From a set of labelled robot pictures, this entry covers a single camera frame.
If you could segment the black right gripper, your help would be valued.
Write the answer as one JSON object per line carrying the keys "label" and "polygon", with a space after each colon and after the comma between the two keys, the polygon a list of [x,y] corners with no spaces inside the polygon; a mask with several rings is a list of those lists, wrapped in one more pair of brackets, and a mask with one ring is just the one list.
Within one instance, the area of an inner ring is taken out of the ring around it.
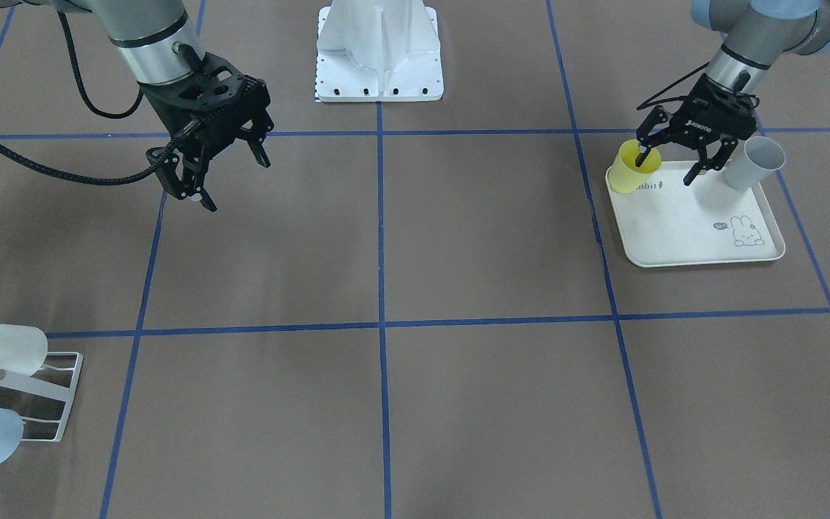
{"label": "black right gripper", "polygon": [[274,123],[267,112],[271,97],[264,80],[241,73],[220,56],[206,55],[201,68],[181,80],[139,86],[170,135],[199,122],[180,145],[146,151],[159,183],[172,197],[191,198],[205,210],[216,211],[205,190],[205,175],[212,158],[235,139],[246,142],[257,164],[271,167],[264,141]]}

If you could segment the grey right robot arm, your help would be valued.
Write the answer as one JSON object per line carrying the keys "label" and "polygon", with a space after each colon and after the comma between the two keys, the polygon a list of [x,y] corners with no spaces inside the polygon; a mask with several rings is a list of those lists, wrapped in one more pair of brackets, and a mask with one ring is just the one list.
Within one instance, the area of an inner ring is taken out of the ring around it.
{"label": "grey right robot arm", "polygon": [[89,177],[46,167],[0,144],[0,154],[23,167],[89,186],[125,186],[151,175],[177,200],[217,210],[205,188],[210,162],[234,141],[246,142],[257,164],[270,167],[264,139],[274,128],[267,83],[208,52],[181,1],[53,1],[61,21],[76,88],[88,94],[66,16],[90,13],[124,59],[136,83],[136,102],[147,101],[170,141],[147,150],[144,171],[119,178]]}

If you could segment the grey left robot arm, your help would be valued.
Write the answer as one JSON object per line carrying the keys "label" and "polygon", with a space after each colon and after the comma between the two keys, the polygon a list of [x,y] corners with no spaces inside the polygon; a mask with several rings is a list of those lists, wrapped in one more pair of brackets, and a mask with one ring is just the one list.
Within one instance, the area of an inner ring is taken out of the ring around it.
{"label": "grey left robot arm", "polygon": [[722,169],[738,144],[757,131],[753,91],[778,56],[830,50],[830,1],[695,1],[695,23],[724,34],[714,57],[695,69],[691,91],[676,112],[659,93],[642,103],[649,114],[637,128],[639,167],[656,148],[675,143],[698,153],[683,182]]}

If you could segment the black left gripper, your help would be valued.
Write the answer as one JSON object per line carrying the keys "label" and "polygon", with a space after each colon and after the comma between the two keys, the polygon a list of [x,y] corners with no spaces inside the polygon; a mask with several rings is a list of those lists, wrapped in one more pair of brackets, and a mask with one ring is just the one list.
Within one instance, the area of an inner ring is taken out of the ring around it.
{"label": "black left gripper", "polygon": [[[708,74],[702,74],[674,115],[662,105],[652,107],[636,131],[635,166],[641,167],[653,148],[670,141],[679,145],[697,144],[698,160],[683,177],[683,185],[691,186],[699,174],[721,170],[740,141],[754,135],[758,104],[757,96],[729,91],[709,79]],[[718,150],[708,156],[706,146],[716,141],[719,141]]]}

